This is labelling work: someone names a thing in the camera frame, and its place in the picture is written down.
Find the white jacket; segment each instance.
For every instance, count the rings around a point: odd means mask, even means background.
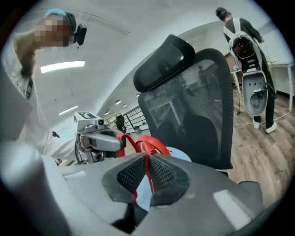
[[[1,61],[8,77],[25,97],[29,80],[21,76],[20,71],[22,66],[15,53],[13,40],[6,43],[6,47],[2,52]],[[35,83],[33,84],[31,96],[28,101],[33,106],[33,110],[25,122],[19,140],[31,143],[40,154],[52,156],[56,159],[76,160],[74,152],[75,140],[52,136],[38,102]]]

